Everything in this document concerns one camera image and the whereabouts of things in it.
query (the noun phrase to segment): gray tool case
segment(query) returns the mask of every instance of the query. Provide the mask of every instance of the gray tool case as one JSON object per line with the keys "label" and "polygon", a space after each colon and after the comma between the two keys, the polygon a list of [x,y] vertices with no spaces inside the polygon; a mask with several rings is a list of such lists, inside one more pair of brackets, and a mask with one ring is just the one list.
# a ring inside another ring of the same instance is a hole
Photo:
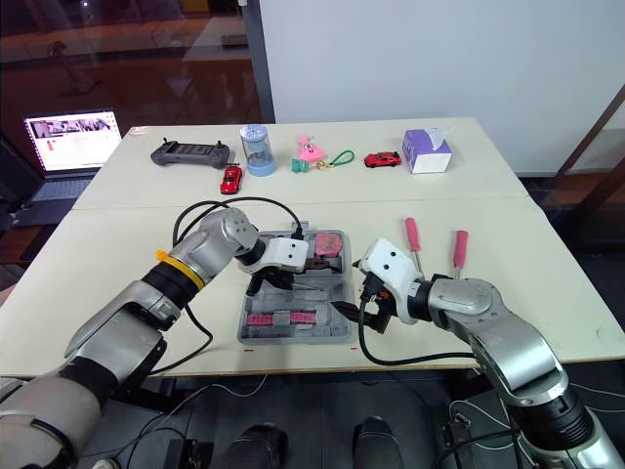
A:
{"label": "gray tool case", "polygon": [[[263,282],[254,296],[245,296],[238,327],[238,340],[245,345],[336,344],[349,342],[353,324],[331,304],[354,302],[352,261],[345,234],[338,230],[307,231],[308,259],[328,261],[332,268],[306,270],[295,275],[293,290]],[[315,256],[316,235],[334,234],[341,239],[336,257]],[[262,232],[260,236],[290,236],[290,232]]]}

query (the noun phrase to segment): black game controller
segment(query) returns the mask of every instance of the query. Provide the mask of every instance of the black game controller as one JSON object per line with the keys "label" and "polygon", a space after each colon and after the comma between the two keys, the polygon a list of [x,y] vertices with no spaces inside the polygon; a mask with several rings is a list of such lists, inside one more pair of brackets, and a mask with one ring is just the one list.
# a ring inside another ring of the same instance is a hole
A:
{"label": "black game controller", "polygon": [[159,166],[173,163],[206,164],[217,169],[224,169],[228,165],[230,149],[218,141],[216,145],[179,144],[176,141],[167,141],[156,149],[152,161]]}

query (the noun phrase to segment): tissue box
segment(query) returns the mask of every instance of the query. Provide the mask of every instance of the tissue box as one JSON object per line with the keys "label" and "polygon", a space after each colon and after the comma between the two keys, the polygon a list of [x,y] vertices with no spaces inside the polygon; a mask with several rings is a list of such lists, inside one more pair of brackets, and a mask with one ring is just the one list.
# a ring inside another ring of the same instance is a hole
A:
{"label": "tissue box", "polygon": [[447,142],[432,149],[432,140],[425,130],[406,131],[401,150],[412,173],[442,173],[451,159]]}

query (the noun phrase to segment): pink tool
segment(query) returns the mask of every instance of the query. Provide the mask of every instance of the pink tool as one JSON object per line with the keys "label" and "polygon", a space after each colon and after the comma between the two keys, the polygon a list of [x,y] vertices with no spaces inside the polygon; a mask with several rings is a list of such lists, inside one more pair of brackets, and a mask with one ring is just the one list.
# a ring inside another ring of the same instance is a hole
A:
{"label": "pink tool", "polygon": [[309,313],[306,311],[292,311],[291,322],[316,324],[316,313]]}
{"label": "pink tool", "polygon": [[460,278],[460,271],[465,267],[467,258],[467,239],[469,232],[458,230],[456,232],[456,245],[453,248],[453,277]]}
{"label": "pink tool", "polygon": [[414,263],[417,267],[417,271],[421,274],[423,270],[421,269],[421,262],[419,261],[418,251],[421,250],[421,244],[419,243],[419,231],[417,230],[417,222],[414,221],[414,218],[406,218],[406,234],[408,235],[408,242],[410,243],[410,250],[414,255]]}
{"label": "pink tool", "polygon": [[248,315],[247,325],[273,325],[272,315]]}
{"label": "pink tool", "polygon": [[301,135],[297,139],[297,144],[300,146],[299,159],[306,161],[307,163],[316,163],[325,158],[325,151],[320,149],[317,145],[310,142],[308,135]]}

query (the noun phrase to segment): red toy car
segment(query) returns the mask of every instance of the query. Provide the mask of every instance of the red toy car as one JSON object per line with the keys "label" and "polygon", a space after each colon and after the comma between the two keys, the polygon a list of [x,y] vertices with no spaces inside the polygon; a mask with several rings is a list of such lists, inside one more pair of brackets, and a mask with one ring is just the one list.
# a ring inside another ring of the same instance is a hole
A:
{"label": "red toy car", "polygon": [[219,189],[222,193],[237,193],[241,185],[242,177],[243,171],[241,171],[241,168],[235,165],[227,166],[226,172],[224,173],[224,180],[219,186]]}
{"label": "red toy car", "polygon": [[375,168],[376,166],[397,166],[398,164],[401,164],[401,158],[396,151],[369,153],[364,158],[364,165],[367,168]]}

